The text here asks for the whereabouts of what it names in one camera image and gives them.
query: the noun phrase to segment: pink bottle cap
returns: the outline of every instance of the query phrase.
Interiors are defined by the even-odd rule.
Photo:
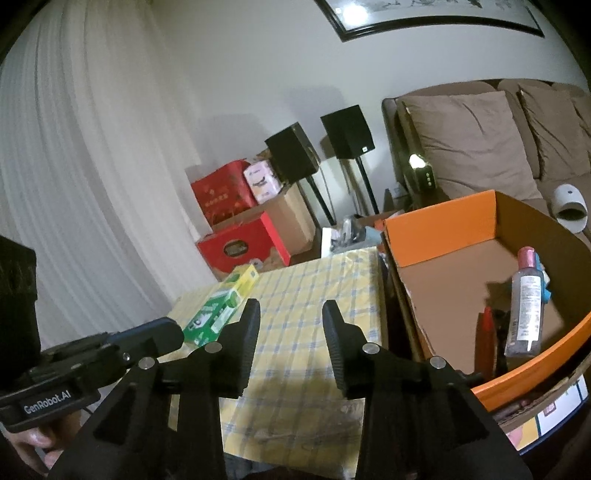
[[[531,247],[520,248],[517,252],[517,264],[519,269],[535,268],[535,250]]]

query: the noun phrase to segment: glowing light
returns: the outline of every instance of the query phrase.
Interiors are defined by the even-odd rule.
[[[425,161],[419,157],[416,153],[413,153],[410,158],[408,159],[411,168],[424,168],[427,166]]]
[[[348,27],[363,25],[368,17],[368,11],[361,5],[350,4],[343,8],[343,20]]]

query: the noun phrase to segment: red object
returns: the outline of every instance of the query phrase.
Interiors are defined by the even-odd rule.
[[[517,252],[517,265],[523,268],[535,268],[535,250],[531,247],[522,247]]]
[[[495,378],[496,370],[496,327],[492,308],[486,307],[476,326],[475,371],[480,372],[485,381]]]
[[[210,225],[258,205],[243,175],[249,165],[244,159],[234,160],[191,184]]]
[[[197,248],[218,278],[238,265],[251,263],[258,271],[274,270],[289,265],[291,258],[266,212],[208,235]]]

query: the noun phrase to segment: beige pillow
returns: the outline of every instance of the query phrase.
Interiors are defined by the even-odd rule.
[[[587,157],[591,160],[591,96],[572,97],[574,109],[579,115],[579,125],[583,130],[583,142]]]
[[[568,180],[591,171],[579,117],[565,90],[520,83],[520,100],[540,153],[542,181]]]
[[[505,92],[401,100],[449,198],[484,190],[518,200],[542,198]]]

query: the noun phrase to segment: metal screw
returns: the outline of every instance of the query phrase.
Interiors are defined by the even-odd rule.
[[[363,350],[368,355],[375,355],[379,352],[379,345],[377,343],[366,343],[363,345],[363,347],[361,347],[361,350]]]
[[[142,370],[150,370],[154,365],[156,365],[156,360],[151,356],[145,356],[138,362],[138,367]]]
[[[222,344],[217,342],[210,342],[205,346],[207,353],[218,353],[222,350]]]
[[[431,366],[433,368],[437,368],[437,369],[444,368],[447,365],[446,361],[443,358],[441,358],[440,356],[432,356],[431,359],[429,360],[429,363],[431,364]]]

